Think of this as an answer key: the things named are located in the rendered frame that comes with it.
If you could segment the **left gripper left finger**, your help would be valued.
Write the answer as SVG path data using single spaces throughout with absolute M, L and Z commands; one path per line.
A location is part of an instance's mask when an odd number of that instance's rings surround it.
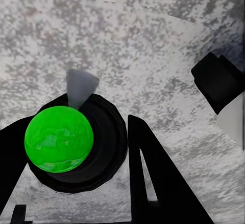
M 0 215 L 26 164 L 24 138 L 30 116 L 0 130 Z

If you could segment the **insectifuge atomizer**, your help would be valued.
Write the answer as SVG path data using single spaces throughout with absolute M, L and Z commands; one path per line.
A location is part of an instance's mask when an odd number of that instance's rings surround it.
M 115 105 L 93 94 L 101 81 L 66 70 L 67 93 L 29 122 L 24 147 L 30 170 L 54 191 L 93 191 L 111 180 L 128 152 L 128 131 Z

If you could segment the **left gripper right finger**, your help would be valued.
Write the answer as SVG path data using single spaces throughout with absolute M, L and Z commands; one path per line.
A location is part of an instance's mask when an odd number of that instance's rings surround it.
M 132 224 L 214 224 L 148 124 L 128 115 Z M 158 207 L 147 199 L 142 151 Z

